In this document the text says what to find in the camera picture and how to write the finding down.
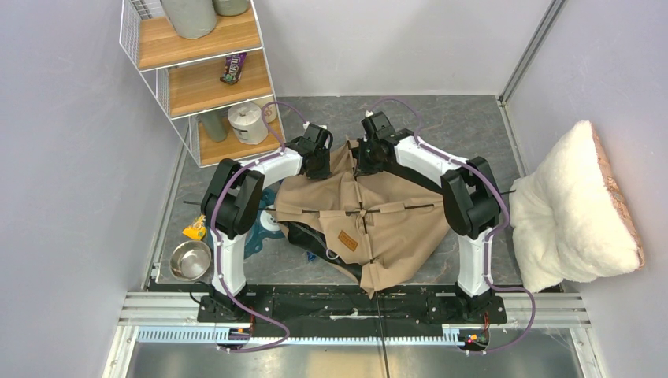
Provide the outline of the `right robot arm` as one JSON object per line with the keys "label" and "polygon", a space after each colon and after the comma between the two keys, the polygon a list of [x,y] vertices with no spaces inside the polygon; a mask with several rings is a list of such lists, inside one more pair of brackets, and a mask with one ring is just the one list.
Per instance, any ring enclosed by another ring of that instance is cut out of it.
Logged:
{"label": "right robot arm", "polygon": [[490,253],[502,206],[489,163],[447,154],[407,129],[397,131],[382,112],[366,112],[361,124],[358,174],[389,172],[441,196],[446,221],[458,236],[455,312],[465,322],[476,321],[495,297]]}

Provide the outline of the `grey felt basket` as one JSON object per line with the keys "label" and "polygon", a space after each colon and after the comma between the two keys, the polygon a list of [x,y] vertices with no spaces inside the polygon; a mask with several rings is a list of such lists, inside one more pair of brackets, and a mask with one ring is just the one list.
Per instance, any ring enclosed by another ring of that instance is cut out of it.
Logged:
{"label": "grey felt basket", "polygon": [[217,13],[211,0],[161,0],[169,23],[178,36],[198,39],[215,29]]}
{"label": "grey felt basket", "polygon": [[213,0],[216,13],[223,17],[234,17],[249,9],[248,0]]}

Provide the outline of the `black mounting base plate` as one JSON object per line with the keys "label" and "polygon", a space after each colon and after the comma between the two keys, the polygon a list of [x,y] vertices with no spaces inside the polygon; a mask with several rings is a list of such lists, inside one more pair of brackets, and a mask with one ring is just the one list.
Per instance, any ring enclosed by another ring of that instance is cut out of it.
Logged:
{"label": "black mounting base plate", "polygon": [[373,296],[352,285],[248,284],[230,299],[209,283],[194,283],[188,294],[199,323],[266,338],[438,336],[444,324],[483,328],[508,321],[495,292],[470,299],[444,284],[399,285]]}

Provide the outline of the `yellow candy bag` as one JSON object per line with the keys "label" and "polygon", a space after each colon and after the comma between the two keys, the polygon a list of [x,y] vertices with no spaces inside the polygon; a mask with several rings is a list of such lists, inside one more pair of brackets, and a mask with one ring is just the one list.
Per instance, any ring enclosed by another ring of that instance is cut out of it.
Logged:
{"label": "yellow candy bag", "polygon": [[206,217],[200,214],[192,223],[183,229],[182,234],[191,240],[202,241],[207,235],[207,227],[205,225]]}

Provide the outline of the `steel pet bowl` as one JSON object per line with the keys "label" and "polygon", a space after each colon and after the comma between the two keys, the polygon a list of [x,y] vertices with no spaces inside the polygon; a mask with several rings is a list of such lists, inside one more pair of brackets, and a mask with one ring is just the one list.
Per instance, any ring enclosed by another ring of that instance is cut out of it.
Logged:
{"label": "steel pet bowl", "polygon": [[175,248],[169,260],[169,268],[177,280],[194,282],[205,275],[211,260],[211,250],[206,243],[189,240]]}

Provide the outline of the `tan pet tent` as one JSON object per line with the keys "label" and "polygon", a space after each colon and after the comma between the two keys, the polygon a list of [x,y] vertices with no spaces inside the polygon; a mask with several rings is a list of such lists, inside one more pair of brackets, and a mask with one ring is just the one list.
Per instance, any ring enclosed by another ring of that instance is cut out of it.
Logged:
{"label": "tan pet tent", "polygon": [[356,146],[348,141],[331,152],[327,179],[283,180],[275,216],[289,243],[373,295],[410,280],[450,226],[441,195],[389,172],[356,176]]}

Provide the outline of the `white fluffy pet cushion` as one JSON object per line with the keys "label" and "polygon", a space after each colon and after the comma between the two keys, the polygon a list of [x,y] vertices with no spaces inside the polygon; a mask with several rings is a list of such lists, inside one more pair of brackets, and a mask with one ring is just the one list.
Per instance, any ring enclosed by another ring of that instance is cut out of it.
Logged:
{"label": "white fluffy pet cushion", "polygon": [[644,267],[640,235],[590,121],[577,122],[511,190],[514,252],[529,291]]}

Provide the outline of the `aluminium corner rail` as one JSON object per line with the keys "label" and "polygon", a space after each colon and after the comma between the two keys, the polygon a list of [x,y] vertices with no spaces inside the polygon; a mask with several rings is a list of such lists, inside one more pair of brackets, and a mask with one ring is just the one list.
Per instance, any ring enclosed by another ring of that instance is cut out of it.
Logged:
{"label": "aluminium corner rail", "polygon": [[509,102],[566,3],[566,0],[550,1],[547,10],[540,19],[540,22],[536,27],[536,30],[533,32],[533,35],[525,47],[518,63],[510,74],[510,78],[497,98],[500,105],[504,106]]}

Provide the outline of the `brown candy bag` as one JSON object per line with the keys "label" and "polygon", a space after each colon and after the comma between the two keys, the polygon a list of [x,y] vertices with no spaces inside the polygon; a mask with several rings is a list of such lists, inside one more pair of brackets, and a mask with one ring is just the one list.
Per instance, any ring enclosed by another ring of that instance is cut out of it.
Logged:
{"label": "brown candy bag", "polygon": [[246,58],[247,52],[226,56],[224,71],[220,76],[220,81],[229,85],[238,83],[242,75],[243,65]]}

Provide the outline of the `white ceramic mug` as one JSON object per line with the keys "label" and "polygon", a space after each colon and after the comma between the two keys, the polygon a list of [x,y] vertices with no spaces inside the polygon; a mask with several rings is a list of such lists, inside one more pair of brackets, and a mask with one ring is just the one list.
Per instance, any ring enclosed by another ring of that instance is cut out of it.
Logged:
{"label": "white ceramic mug", "polygon": [[265,120],[268,123],[275,121],[277,117],[276,104],[273,104],[274,100],[275,98],[273,96],[267,96],[254,101],[254,103],[263,111]]}

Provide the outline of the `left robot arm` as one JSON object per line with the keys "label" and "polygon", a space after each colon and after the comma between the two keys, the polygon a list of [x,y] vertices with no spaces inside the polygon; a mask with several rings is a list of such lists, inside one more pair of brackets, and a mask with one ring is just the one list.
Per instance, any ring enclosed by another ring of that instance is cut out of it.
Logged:
{"label": "left robot arm", "polygon": [[283,179],[329,173],[332,133],[324,126],[306,123],[304,134],[279,149],[246,161],[225,158],[219,162],[202,198],[201,213],[213,240],[213,289],[217,311],[227,321],[239,321],[247,300],[238,295],[246,286],[243,261],[247,233],[260,210],[263,190]]}

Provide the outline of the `green can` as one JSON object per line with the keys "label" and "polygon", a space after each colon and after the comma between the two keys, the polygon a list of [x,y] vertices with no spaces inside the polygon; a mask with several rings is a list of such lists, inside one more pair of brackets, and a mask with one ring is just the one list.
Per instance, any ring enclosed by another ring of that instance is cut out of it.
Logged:
{"label": "green can", "polygon": [[223,142],[227,138],[228,133],[222,123],[222,117],[217,111],[214,110],[201,113],[199,115],[199,119],[206,131],[206,134],[212,141],[219,143]]}

